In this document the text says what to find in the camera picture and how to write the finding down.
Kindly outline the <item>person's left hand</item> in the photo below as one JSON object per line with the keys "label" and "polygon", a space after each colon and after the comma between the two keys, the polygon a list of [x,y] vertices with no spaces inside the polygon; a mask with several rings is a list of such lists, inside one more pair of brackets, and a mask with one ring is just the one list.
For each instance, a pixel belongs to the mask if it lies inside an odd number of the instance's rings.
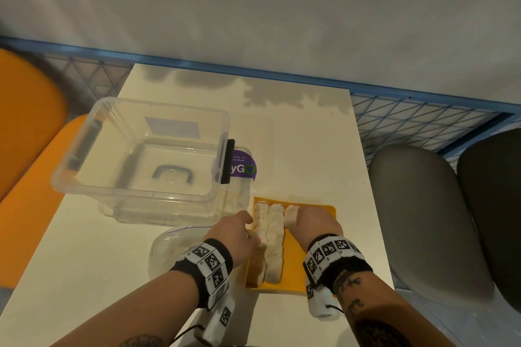
{"label": "person's left hand", "polygon": [[235,214],[221,218],[205,235],[203,242],[216,248],[225,259],[228,274],[241,266],[252,251],[236,251]]}

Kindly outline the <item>person's right hand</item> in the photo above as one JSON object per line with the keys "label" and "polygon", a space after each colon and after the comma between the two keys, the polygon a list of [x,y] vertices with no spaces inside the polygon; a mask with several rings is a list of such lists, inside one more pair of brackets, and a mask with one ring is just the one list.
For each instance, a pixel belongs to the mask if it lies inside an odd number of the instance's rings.
{"label": "person's right hand", "polygon": [[344,236],[336,218],[319,206],[303,206],[297,210],[296,220],[288,227],[304,252],[321,236]]}

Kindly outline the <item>single white dough lump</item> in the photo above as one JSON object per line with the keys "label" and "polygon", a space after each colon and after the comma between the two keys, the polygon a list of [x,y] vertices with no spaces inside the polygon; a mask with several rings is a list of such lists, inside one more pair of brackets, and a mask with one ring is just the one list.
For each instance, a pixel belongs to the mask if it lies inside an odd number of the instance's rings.
{"label": "single white dough lump", "polygon": [[284,210],[284,227],[285,228],[290,229],[296,225],[299,208],[300,207],[297,205],[289,205]]}

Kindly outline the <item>person's left forearm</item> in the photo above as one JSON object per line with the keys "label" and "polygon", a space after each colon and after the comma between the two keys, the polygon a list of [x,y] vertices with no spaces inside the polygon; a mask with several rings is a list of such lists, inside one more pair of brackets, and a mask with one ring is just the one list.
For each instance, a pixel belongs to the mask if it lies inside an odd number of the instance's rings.
{"label": "person's left forearm", "polygon": [[198,303],[194,279],[183,272],[168,271],[50,347],[169,347]]}

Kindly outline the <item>person's right forearm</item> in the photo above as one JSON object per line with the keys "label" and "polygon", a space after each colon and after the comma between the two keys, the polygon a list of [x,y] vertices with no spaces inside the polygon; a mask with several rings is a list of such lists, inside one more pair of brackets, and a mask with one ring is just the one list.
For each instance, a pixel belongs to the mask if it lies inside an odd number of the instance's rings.
{"label": "person's right forearm", "polygon": [[371,271],[342,271],[333,290],[360,347],[456,347]]}

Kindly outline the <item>rows of white dough pieces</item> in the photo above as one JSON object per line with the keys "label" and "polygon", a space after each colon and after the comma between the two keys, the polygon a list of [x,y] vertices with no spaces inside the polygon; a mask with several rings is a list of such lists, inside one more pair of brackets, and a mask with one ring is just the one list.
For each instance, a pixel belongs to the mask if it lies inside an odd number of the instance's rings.
{"label": "rows of white dough pieces", "polygon": [[260,238],[260,244],[250,256],[246,283],[255,288],[264,283],[279,284],[283,268],[283,205],[265,201],[255,203],[253,232]]}

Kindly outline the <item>black marker wristband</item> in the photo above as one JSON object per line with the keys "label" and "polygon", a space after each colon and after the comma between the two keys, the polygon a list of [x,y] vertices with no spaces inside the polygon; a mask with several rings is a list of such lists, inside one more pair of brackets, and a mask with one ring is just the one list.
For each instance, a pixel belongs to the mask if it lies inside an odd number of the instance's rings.
{"label": "black marker wristband", "polygon": [[170,270],[192,277],[199,293],[198,308],[211,311],[230,287],[233,259],[223,243],[209,238],[185,251]]}
{"label": "black marker wristband", "polygon": [[315,238],[303,260],[307,288],[317,290],[325,287],[333,292],[333,284],[343,271],[349,274],[370,271],[355,244],[345,237],[327,233]]}

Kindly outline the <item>orange plastic tray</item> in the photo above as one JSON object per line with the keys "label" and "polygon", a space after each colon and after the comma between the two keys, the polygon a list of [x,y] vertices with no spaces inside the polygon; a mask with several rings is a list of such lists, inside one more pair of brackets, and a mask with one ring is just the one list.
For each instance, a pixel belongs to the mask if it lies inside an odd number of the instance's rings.
{"label": "orange plastic tray", "polygon": [[253,265],[251,265],[251,261],[249,261],[246,267],[244,287],[251,290],[305,295],[305,271],[302,267],[304,257],[304,251],[298,245],[291,233],[285,229],[282,255],[282,273],[280,282],[277,284],[271,284],[264,280],[260,285],[254,284]]}

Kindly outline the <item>clear box lid purple label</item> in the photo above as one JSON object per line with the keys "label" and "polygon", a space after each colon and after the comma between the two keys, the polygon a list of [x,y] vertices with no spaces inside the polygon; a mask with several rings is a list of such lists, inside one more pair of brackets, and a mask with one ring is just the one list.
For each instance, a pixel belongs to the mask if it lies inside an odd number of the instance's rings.
{"label": "clear box lid purple label", "polygon": [[233,152],[230,181],[220,186],[217,196],[203,202],[159,201],[142,198],[128,204],[100,203],[99,211],[121,223],[160,226],[211,226],[223,216],[248,210],[256,165],[245,147]]}

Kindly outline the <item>clear plastic storage box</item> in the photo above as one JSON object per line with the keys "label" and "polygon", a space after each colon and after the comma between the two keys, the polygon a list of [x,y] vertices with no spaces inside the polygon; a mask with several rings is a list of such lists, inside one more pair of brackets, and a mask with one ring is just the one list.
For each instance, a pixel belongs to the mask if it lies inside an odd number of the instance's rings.
{"label": "clear plastic storage box", "polygon": [[219,109],[103,98],[52,177],[120,223],[213,225],[225,215],[234,141]]}

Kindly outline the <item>grey chair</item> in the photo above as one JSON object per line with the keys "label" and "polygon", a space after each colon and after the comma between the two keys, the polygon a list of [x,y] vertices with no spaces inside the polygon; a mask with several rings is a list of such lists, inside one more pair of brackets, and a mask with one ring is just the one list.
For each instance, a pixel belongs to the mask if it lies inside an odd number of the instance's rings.
{"label": "grey chair", "polygon": [[492,302],[494,282],[451,165],[427,149],[392,144],[368,174],[394,275],[439,304]]}

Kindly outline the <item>orange chair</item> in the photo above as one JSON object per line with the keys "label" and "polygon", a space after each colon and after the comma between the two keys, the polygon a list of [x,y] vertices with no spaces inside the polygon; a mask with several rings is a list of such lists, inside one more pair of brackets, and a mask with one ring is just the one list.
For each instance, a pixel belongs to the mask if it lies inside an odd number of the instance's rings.
{"label": "orange chair", "polygon": [[0,48],[0,288],[14,290],[64,194],[51,176],[86,115],[69,106],[49,67]]}

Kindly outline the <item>black chair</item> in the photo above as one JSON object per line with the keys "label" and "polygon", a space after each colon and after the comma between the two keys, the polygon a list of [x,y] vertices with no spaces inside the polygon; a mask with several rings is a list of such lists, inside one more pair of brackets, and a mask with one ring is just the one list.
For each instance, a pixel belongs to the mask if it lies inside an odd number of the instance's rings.
{"label": "black chair", "polygon": [[456,172],[492,279],[521,313],[521,128],[468,147]]}

